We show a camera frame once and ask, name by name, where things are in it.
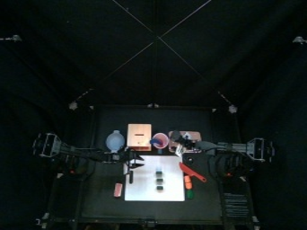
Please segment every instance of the white object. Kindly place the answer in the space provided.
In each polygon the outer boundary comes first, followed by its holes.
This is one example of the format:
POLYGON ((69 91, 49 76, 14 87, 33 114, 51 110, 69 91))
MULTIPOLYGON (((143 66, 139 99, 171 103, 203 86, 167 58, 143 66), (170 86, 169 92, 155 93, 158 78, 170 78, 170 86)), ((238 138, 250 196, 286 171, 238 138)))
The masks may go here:
POLYGON ((119 130, 115 130, 107 137, 106 145, 113 153, 118 153, 118 151, 125 145, 125 136, 121 134, 119 130))
POLYGON ((127 201, 185 201, 183 171, 174 155, 142 155, 146 164, 134 169, 134 183, 126 177, 125 200, 127 201), (157 171, 162 171, 163 190, 158 190, 157 171))

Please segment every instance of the table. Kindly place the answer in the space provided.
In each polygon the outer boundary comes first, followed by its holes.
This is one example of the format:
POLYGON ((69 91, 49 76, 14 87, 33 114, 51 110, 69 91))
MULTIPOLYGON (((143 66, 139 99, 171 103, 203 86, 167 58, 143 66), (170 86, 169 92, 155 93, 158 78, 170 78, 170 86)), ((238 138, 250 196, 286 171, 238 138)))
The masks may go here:
MULTIPOLYGON (((133 106, 98 106, 94 111, 75 114, 67 128, 66 142, 70 145, 106 149, 106 139, 114 130, 121 130, 127 140, 127 125, 151 124, 153 134, 174 130, 201 132, 210 142, 241 143, 235 114, 227 109, 161 107, 158 109, 133 106)), ((158 150, 142 152, 157 155, 158 150)), ((174 155, 163 149, 162 155, 174 155)), ((195 198, 185 201, 125 201, 113 196, 114 185, 125 182, 122 164, 90 163, 89 176, 74 181, 57 179, 50 202, 53 222, 78 223, 139 223, 222 225, 223 201, 221 184, 209 171, 209 155, 186 154, 194 157, 191 168, 207 177, 207 183, 193 178, 195 198)))

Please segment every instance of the pink cup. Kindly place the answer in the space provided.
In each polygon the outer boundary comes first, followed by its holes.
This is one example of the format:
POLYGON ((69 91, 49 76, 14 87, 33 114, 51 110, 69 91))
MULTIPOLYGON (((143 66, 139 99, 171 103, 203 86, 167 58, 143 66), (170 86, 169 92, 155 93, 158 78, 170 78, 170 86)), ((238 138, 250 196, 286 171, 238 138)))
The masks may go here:
POLYGON ((157 147, 158 149, 165 148, 165 147, 169 145, 169 143, 170 143, 169 136, 167 136, 165 133, 158 133, 158 134, 155 134, 155 136, 153 137, 153 139, 159 140, 159 142, 162 143, 162 145, 158 144, 158 143, 154 143, 154 144, 153 144, 154 147, 157 147))

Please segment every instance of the black enclosure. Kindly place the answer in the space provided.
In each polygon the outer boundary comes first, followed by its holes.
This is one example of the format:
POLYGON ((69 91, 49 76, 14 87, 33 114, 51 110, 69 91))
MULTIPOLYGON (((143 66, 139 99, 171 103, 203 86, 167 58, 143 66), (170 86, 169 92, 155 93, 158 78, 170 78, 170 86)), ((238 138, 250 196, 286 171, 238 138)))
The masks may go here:
MULTIPOLYGON (((33 155, 38 134, 86 146, 93 112, 111 105, 234 115, 231 141, 263 137, 277 148, 250 178, 262 228, 306 229, 306 1, 0 5, 2 229, 37 229, 49 207, 54 171, 33 155)), ((210 126, 229 132, 225 122, 210 126)))

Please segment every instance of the orange object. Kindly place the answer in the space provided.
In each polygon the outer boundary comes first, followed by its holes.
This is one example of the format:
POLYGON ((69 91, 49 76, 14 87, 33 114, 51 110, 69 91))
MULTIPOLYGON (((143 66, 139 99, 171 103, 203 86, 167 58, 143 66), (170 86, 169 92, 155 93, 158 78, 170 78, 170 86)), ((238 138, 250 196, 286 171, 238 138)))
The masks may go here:
POLYGON ((191 177, 189 175, 185 176, 185 185, 189 190, 193 189, 191 177))

